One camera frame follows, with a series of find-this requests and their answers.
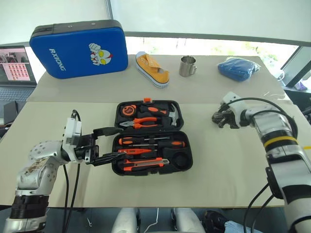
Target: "window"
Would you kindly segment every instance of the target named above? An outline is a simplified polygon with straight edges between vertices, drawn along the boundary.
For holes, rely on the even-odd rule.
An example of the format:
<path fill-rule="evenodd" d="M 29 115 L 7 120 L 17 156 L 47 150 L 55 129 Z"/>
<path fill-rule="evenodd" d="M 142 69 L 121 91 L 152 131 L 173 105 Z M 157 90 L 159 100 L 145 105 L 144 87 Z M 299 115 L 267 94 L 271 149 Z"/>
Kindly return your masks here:
<path fill-rule="evenodd" d="M 129 54 L 259 56 L 277 76 L 298 46 L 234 40 L 127 37 Z"/>
<path fill-rule="evenodd" d="M 33 52 L 31 47 L 25 47 L 25 50 L 29 59 L 29 63 L 31 65 L 31 69 L 33 70 L 34 73 L 35 80 L 38 83 L 46 70 L 39 61 L 39 59 L 37 58 L 37 56 L 35 55 L 35 53 Z"/>

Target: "hammer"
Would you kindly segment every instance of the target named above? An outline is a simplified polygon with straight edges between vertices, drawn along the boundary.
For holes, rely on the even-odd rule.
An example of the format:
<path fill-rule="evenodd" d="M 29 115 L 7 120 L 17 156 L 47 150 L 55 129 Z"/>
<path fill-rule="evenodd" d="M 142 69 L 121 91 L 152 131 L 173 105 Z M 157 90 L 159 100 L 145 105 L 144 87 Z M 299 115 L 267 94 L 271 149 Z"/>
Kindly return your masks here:
<path fill-rule="evenodd" d="M 142 113 L 144 113 L 144 112 L 152 113 L 152 115 L 154 115 L 156 117 L 171 117 L 172 118 L 171 125 L 176 126 L 176 121 L 178 119 L 178 110 L 175 107 L 175 105 L 172 104 L 172 106 L 173 106 L 173 109 L 174 109 L 173 112 L 169 112 L 167 110 L 163 110 L 163 109 L 160 109 L 160 108 L 148 107 L 148 106 L 145 106 L 145 105 L 140 106 L 140 111 Z"/>

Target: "plastic bag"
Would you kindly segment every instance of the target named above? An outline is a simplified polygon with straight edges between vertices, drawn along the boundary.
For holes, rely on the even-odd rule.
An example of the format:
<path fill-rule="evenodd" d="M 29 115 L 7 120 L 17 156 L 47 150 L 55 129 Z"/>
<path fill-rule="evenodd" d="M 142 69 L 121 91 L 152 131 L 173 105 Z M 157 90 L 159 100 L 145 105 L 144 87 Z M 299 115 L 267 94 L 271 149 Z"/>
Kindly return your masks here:
<path fill-rule="evenodd" d="M 224 62 L 218 64 L 218 70 L 223 75 L 239 82 L 249 79 L 259 68 L 260 65 L 256 62 L 239 57 L 227 57 Z"/>

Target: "stainless steel cup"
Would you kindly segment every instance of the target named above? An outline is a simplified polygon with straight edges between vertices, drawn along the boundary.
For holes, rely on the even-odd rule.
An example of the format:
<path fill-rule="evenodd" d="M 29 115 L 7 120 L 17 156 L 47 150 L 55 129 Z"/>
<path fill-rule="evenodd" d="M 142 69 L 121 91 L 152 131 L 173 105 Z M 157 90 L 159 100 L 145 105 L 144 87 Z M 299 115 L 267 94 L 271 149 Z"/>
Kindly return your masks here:
<path fill-rule="evenodd" d="M 179 74 L 183 77 L 188 77 L 196 72 L 197 67 L 195 64 L 195 58 L 191 56 L 184 56 L 181 58 Z"/>

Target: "mug handle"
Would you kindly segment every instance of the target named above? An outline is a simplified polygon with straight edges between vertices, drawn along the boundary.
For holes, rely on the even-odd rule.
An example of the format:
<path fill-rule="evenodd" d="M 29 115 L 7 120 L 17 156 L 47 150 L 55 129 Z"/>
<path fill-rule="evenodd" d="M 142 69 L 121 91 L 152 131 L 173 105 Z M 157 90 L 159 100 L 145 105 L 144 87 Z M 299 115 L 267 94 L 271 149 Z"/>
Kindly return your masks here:
<path fill-rule="evenodd" d="M 191 66 L 190 74 L 195 74 L 197 67 L 196 66 Z"/>

